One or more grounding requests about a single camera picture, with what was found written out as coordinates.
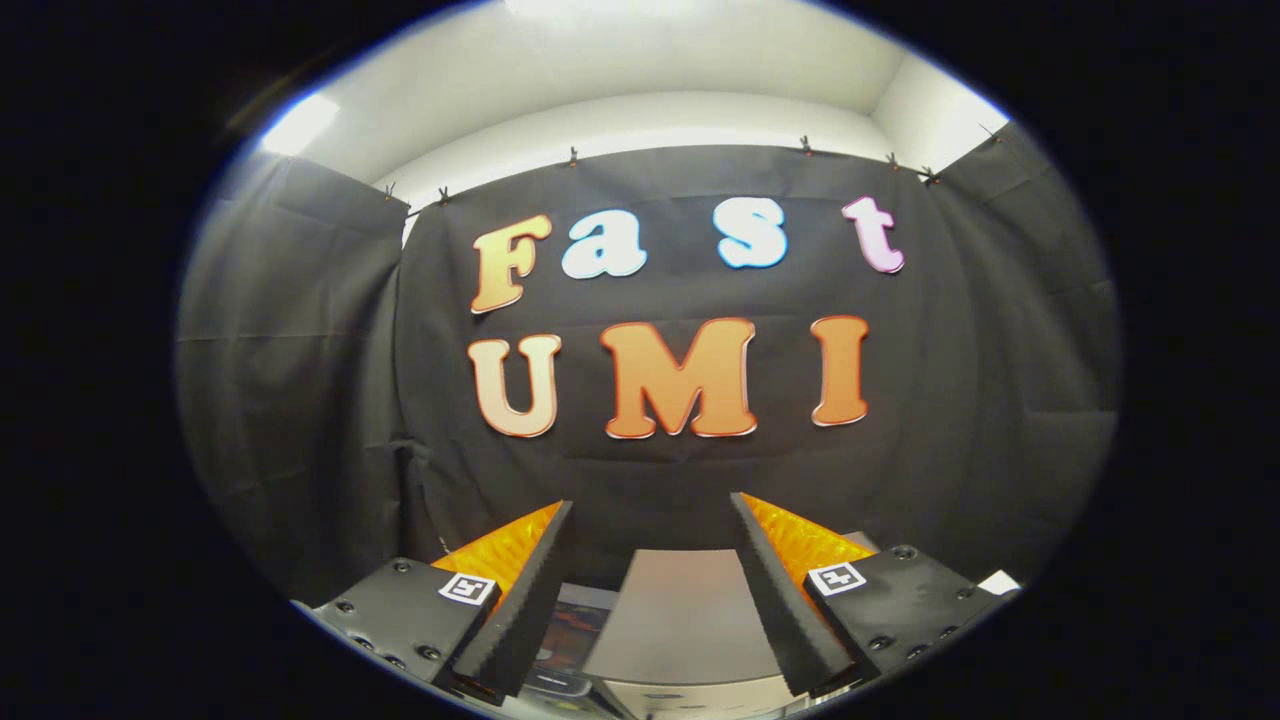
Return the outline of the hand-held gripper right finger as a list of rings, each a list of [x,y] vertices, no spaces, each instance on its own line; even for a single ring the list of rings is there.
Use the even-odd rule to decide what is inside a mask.
[[[730,506],[751,601],[795,694],[883,685],[1001,606],[998,593],[910,544],[876,552],[741,492]]]

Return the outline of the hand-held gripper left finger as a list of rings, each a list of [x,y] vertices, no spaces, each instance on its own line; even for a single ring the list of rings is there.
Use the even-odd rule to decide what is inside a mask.
[[[411,685],[499,703],[521,692],[541,647],[573,537],[573,505],[561,500],[434,562],[396,557],[294,607]]]

